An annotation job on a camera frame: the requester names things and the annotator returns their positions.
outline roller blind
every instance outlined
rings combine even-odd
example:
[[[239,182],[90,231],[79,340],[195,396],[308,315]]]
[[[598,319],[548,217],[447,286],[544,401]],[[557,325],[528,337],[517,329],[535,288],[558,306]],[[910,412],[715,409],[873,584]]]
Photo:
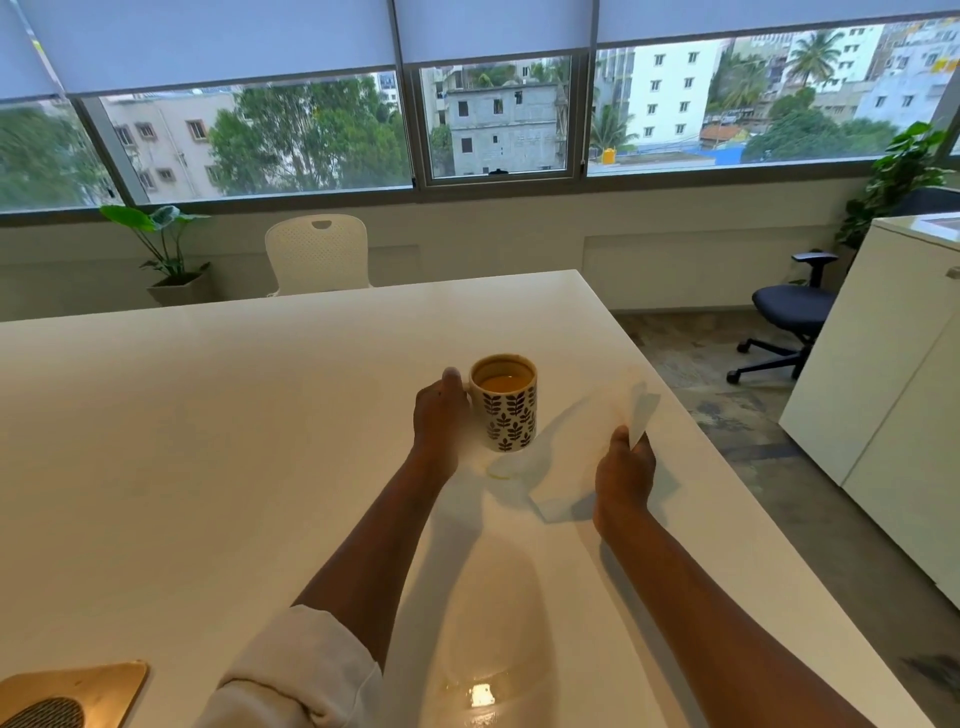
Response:
[[[0,102],[49,98],[57,86],[10,0],[0,0]]]
[[[590,0],[395,0],[406,63],[586,48]]]
[[[20,5],[71,94],[396,62],[386,0],[20,0]]]
[[[598,43],[706,33],[745,35],[743,31],[813,23],[919,15],[957,9],[956,0],[809,0],[748,2],[692,0],[689,6],[637,0],[600,0]]]

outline patterned mug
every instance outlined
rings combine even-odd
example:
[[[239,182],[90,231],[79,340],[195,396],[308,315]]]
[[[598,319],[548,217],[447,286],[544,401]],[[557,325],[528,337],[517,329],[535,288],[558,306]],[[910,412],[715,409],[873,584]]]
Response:
[[[492,381],[498,386],[491,388]],[[537,434],[537,367],[530,359],[515,353],[486,356],[470,368],[466,389],[488,448],[513,452],[533,442]]]

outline potted plant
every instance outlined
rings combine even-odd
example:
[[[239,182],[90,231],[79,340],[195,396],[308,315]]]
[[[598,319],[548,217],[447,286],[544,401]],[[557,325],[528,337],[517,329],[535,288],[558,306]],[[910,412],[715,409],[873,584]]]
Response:
[[[166,205],[148,215],[136,207],[103,205],[101,213],[108,220],[130,228],[152,256],[141,268],[153,268],[164,278],[147,291],[160,305],[185,305],[216,301],[209,263],[197,270],[188,270],[183,259],[180,239],[194,220],[209,215],[189,215],[173,205]]]
[[[874,162],[864,194],[847,202],[847,219],[835,240],[859,250],[875,217],[888,215],[907,192],[917,187],[943,184],[947,170],[933,166],[933,153],[945,136],[922,121],[897,134],[886,149],[889,154]]]

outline blue office chair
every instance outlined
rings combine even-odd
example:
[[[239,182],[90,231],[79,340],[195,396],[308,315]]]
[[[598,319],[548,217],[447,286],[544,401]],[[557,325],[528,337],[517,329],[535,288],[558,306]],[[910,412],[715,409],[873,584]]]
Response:
[[[920,187],[909,192],[886,216],[903,217],[958,211],[960,211],[960,190]],[[813,350],[813,344],[836,300],[835,293],[823,290],[820,285],[824,279],[824,268],[836,260],[837,256],[833,253],[797,253],[792,257],[812,268],[810,283],[808,285],[771,285],[760,288],[754,293],[753,300],[756,310],[763,318],[775,327],[792,333],[800,339],[802,346],[799,349],[787,349],[758,339],[741,341],[736,345],[738,352],[746,353],[750,347],[760,347],[778,356],[769,361],[727,372],[727,381],[730,384],[739,382],[740,375],[746,372],[793,367],[791,376],[796,379],[804,370],[804,364]]]

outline concrete floor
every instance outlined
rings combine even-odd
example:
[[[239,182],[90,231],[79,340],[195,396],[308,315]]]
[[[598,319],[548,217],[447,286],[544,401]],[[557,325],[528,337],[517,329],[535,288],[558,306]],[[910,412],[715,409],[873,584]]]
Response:
[[[727,370],[748,336],[792,347],[753,311],[619,315],[617,321],[938,728],[960,728],[960,612],[777,425],[790,369]]]

